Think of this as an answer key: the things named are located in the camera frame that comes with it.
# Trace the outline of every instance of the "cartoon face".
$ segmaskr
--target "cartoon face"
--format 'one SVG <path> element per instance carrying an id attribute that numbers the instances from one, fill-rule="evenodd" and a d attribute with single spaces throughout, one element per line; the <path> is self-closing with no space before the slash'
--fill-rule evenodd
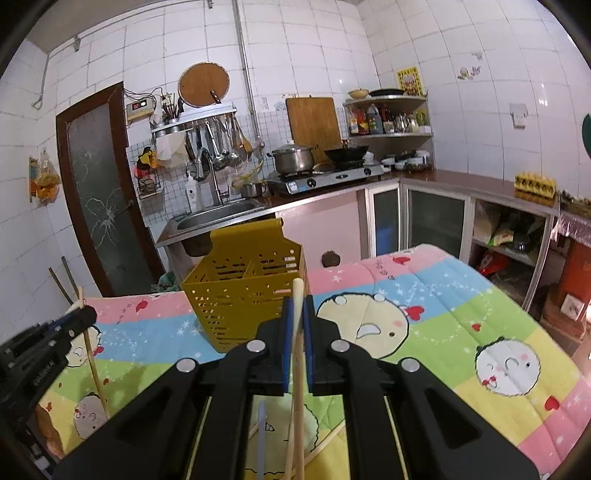
<path id="1" fill-rule="evenodd" d="M 265 424 L 265 473 L 285 471 L 287 457 L 287 440 L 289 438 L 291 418 L 291 394 L 282 397 L 259 397 L 252 400 L 252 416 L 250 428 L 258 423 L 258 409 L 261 400 L 265 400 L 267 421 Z M 248 441 L 246 451 L 246 468 L 256 472 L 256 457 L 259 432 Z M 308 407 L 304 409 L 304 456 L 315 447 L 318 440 L 318 420 Z"/>
<path id="2" fill-rule="evenodd" d="M 538 381 L 540 359 L 529 345 L 499 337 L 478 349 L 476 376 L 493 393 L 506 397 L 525 395 Z"/>
<path id="3" fill-rule="evenodd" d="M 318 317 L 339 326 L 344 340 L 365 348 L 373 358 L 394 353 L 408 336 L 403 310 L 381 293 L 343 293 L 325 300 Z"/>
<path id="4" fill-rule="evenodd" d="M 92 351 L 97 354 L 102 352 L 100 346 L 100 337 L 103 335 L 100 330 L 94 325 L 88 329 L 88 335 L 90 337 L 90 347 Z M 86 354 L 86 345 L 84 343 L 84 334 L 78 335 L 72 340 L 72 346 L 70 351 L 66 355 L 68 359 L 68 367 L 79 367 L 88 360 Z"/>
<path id="5" fill-rule="evenodd" d="M 74 425 L 82 439 L 86 440 L 106 421 L 105 409 L 100 398 L 94 393 L 85 396 L 74 409 Z"/>

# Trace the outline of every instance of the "silver screw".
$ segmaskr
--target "silver screw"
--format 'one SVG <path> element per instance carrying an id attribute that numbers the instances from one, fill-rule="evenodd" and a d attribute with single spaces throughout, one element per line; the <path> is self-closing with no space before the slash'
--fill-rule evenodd
<path id="1" fill-rule="evenodd" d="M 182 358 L 177 362 L 177 370 L 184 374 L 188 374 L 194 370 L 197 366 L 197 362 L 191 358 Z"/>
<path id="2" fill-rule="evenodd" d="M 339 352 L 339 353 L 343 353 L 346 352 L 347 350 L 349 350 L 349 347 L 351 345 L 349 344 L 349 342 L 347 340 L 333 340 L 333 342 L 330 344 L 330 347 L 335 351 L 335 352 Z"/>
<path id="3" fill-rule="evenodd" d="M 400 366 L 404 368 L 407 372 L 411 373 L 416 372 L 419 368 L 421 368 L 421 364 L 418 362 L 418 360 L 415 360 L 414 358 L 405 358 L 400 363 Z"/>
<path id="4" fill-rule="evenodd" d="M 254 339 L 246 344 L 246 349 L 249 352 L 259 353 L 259 352 L 262 352 L 266 346 L 267 346 L 267 344 L 265 342 L 263 342 L 262 340 Z"/>

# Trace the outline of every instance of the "stainless steel pot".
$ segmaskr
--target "stainless steel pot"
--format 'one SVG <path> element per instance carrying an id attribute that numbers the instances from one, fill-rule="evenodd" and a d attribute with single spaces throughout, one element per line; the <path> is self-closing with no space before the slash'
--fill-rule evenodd
<path id="1" fill-rule="evenodd" d="M 240 187 L 240 195 L 242 195 L 242 198 L 246 198 L 246 199 L 260 197 L 266 191 L 267 191 L 267 186 L 265 185 L 263 187 L 263 184 L 261 181 L 256 181 L 253 183 L 245 183 L 244 185 L 242 185 L 242 187 Z"/>
<path id="2" fill-rule="evenodd" d="M 272 153 L 275 158 L 275 169 L 280 175 L 312 171 L 314 168 L 312 147 L 295 145 L 290 142 L 276 148 Z"/>

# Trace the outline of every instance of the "wire basket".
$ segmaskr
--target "wire basket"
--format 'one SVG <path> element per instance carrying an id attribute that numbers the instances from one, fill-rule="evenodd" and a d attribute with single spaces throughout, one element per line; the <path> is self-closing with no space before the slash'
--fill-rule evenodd
<path id="1" fill-rule="evenodd" d="M 281 227 L 281 219 L 269 219 L 214 230 L 211 252 L 181 284 L 220 353 L 254 338 L 261 322 L 279 317 L 293 279 L 305 280 L 303 249 L 283 237 Z"/>

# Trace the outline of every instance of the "plastic bag on wall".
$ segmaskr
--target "plastic bag on wall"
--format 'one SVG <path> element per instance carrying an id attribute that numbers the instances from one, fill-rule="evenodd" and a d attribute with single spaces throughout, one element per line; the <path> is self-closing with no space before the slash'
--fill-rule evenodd
<path id="1" fill-rule="evenodd" d="M 61 178 L 56 173 L 56 168 L 49 160 L 46 150 L 41 152 L 40 167 L 37 169 L 37 198 L 42 205 L 53 203 L 60 191 Z"/>

